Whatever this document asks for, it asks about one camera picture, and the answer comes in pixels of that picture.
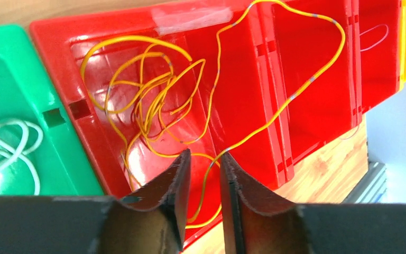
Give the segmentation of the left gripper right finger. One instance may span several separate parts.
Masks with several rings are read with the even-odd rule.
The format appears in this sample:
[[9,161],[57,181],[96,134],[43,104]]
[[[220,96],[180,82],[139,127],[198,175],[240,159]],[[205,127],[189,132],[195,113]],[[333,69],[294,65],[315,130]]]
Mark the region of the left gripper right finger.
[[294,203],[220,162],[226,253],[406,253],[406,204]]

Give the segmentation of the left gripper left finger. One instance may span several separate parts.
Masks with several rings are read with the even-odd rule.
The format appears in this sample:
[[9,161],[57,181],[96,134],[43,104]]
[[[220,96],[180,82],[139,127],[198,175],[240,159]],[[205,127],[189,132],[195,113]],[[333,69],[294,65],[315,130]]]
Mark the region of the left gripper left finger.
[[123,198],[0,196],[0,253],[178,253],[191,155]]

